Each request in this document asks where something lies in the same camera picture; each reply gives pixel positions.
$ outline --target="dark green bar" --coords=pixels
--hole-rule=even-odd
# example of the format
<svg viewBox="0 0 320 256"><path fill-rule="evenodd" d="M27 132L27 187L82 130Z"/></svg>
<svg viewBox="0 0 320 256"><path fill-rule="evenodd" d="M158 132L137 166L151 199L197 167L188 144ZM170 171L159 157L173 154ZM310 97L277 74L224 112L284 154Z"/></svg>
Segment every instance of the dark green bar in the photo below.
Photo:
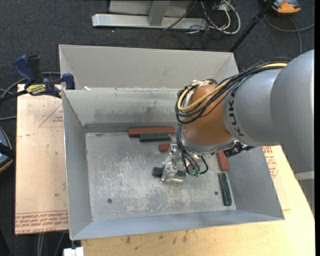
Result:
<svg viewBox="0 0 320 256"><path fill-rule="evenodd" d="M223 204L225 206L230 206L232 205L232 198L231 198L231 193L229 189L227 175L224 172L220 172L218 173L218 178L219 178L219 183L220 183L220 188L221 188L221 193L223 198Z"/></svg>
<svg viewBox="0 0 320 256"><path fill-rule="evenodd" d="M164 169L165 168L160 168L160 167L153 167L152 169L152 176L155 176L155 177L161 177L162 174L164 173ZM182 170L178 170L177 173L176 173L177 176L186 176L186 172L182 171Z"/></svg>
<svg viewBox="0 0 320 256"><path fill-rule="evenodd" d="M156 141L168 141L171 139L169 133L141 133L141 142L156 142Z"/></svg>
<svg viewBox="0 0 320 256"><path fill-rule="evenodd" d="M152 176L161 177L162 174L164 173L164 169L165 168L153 167L152 168Z"/></svg>

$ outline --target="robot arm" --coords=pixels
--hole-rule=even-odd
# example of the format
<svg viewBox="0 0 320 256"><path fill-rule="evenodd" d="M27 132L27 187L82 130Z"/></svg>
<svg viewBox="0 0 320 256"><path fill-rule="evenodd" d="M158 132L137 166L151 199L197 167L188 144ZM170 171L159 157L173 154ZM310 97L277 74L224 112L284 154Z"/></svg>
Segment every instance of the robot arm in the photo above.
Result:
<svg viewBox="0 0 320 256"><path fill-rule="evenodd" d="M181 157L174 153L173 162L165 163L166 173L182 161L186 172L200 175L208 169L203 153L230 149L235 141L255 147L281 145L314 206L314 53L289 63L263 61L219 84L194 81L180 91L175 109Z"/></svg>

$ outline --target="metal stand base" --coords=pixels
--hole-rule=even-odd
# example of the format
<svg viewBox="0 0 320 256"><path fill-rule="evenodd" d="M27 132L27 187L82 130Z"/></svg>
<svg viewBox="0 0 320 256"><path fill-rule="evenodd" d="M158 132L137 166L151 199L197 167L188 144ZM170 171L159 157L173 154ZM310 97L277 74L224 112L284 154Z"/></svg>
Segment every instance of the metal stand base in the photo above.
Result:
<svg viewBox="0 0 320 256"><path fill-rule="evenodd" d="M93 27L126 27L126 28L150 28L165 29L175 23L177 17L163 17L161 25L150 25L148 16L139 15L119 15L119 14L96 14L92 16ZM194 30L198 30L201 25L206 22L202 18L183 18L174 29L188 30L193 26Z"/></svg>

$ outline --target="orange object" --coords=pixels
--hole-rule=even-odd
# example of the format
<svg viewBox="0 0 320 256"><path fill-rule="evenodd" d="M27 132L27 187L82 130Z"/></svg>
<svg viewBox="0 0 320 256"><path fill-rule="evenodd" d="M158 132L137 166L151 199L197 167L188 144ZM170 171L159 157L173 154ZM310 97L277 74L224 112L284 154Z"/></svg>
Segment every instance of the orange object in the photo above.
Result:
<svg viewBox="0 0 320 256"><path fill-rule="evenodd" d="M160 152L167 152L170 148L170 144L169 143L161 143L159 144L159 151Z"/></svg>
<svg viewBox="0 0 320 256"><path fill-rule="evenodd" d="M295 6L293 4L290 4L287 1L283 1L283 2L279 3L278 6L279 6L278 8L275 6L272 6L272 8L280 14L293 14L293 13L297 13L301 10L300 5Z"/></svg>
<svg viewBox="0 0 320 256"><path fill-rule="evenodd" d="M129 128L129 137L138 137L140 134L174 134L174 127L147 127L147 128Z"/></svg>
<svg viewBox="0 0 320 256"><path fill-rule="evenodd" d="M198 87L188 101L188 106L196 102L202 96L212 91L216 84L208 84ZM216 102L223 99L225 95L221 95ZM210 97L204 100L196 109L203 107ZM223 117L223 102L217 104L216 108L212 111L212 108L216 106L213 102L202 114L203 117L198 118L194 122L184 124L182 126L183 134L192 143L198 145L215 145L224 143L232 138L229 133L224 117ZM186 117L184 121L189 121L191 117Z"/></svg>
<svg viewBox="0 0 320 256"><path fill-rule="evenodd" d="M228 163L227 163L225 153L223 151L217 152L216 158L217 158L219 166L220 166L220 171L221 172L227 171L228 170Z"/></svg>

